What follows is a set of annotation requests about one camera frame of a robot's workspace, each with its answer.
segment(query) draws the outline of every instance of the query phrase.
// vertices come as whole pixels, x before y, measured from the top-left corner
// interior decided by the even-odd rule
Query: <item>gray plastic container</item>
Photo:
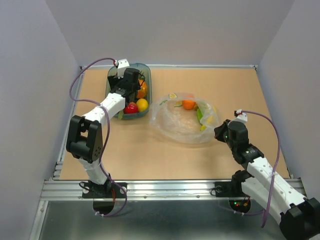
[[[146,94],[145,99],[148,101],[148,108],[142,112],[137,112],[137,113],[132,113],[132,114],[123,114],[122,119],[137,119],[137,118],[141,118],[141,117],[145,116],[149,111],[150,104],[152,103],[152,82],[151,82],[150,68],[143,63],[133,63],[133,64],[130,64],[130,67],[134,68],[134,69],[138,69],[139,71],[141,71],[141,73],[145,77],[144,81],[148,87],[148,92]],[[116,75],[116,74],[117,74],[117,69],[115,66],[113,66],[112,68],[110,68],[110,70],[108,72],[108,77]],[[109,85],[109,82],[107,81],[106,89],[105,89],[105,97],[107,97],[110,90],[111,90],[110,85]]]

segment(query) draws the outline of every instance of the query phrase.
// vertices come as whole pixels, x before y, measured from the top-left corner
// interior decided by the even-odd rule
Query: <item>wall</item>
[[[79,65],[44,0],[2,0],[0,32],[0,235],[23,240],[54,170]]]
[[[320,1],[296,0],[258,67],[289,170],[320,200]]]
[[[80,65],[258,64],[294,0],[46,0]]]

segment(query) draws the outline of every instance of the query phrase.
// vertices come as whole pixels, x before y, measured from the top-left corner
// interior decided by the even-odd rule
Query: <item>table top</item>
[[[102,102],[106,94],[107,69],[86,71],[80,98]],[[153,101],[169,93],[192,93],[215,105],[220,121],[233,119],[234,110],[255,111],[270,116],[254,69],[152,68]],[[79,102],[75,114],[83,115],[94,107]],[[116,180],[230,179],[242,167],[228,146],[212,139],[204,144],[183,144],[164,137],[149,125],[150,114],[137,119],[111,119],[110,137],[102,157],[104,167]],[[277,156],[277,137],[264,118],[248,114],[249,140],[271,165]],[[105,138],[107,127],[103,129]],[[289,174],[281,154],[277,172]],[[81,163],[67,152],[60,180],[86,180]]]

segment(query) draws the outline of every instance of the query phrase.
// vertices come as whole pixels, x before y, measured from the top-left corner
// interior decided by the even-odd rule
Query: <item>orange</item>
[[[182,101],[182,106],[186,110],[194,109],[195,105],[196,105],[196,102],[192,101],[192,100],[183,100]]]
[[[142,79],[139,79],[139,85],[140,85],[140,90],[138,90],[136,98],[143,99],[145,96],[147,96],[148,85],[147,85],[146,81],[143,81]]]

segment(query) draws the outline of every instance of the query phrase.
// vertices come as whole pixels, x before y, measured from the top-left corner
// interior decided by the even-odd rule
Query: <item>apple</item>
[[[135,114],[138,112],[138,106],[134,102],[130,102],[128,106],[123,109],[125,114]]]

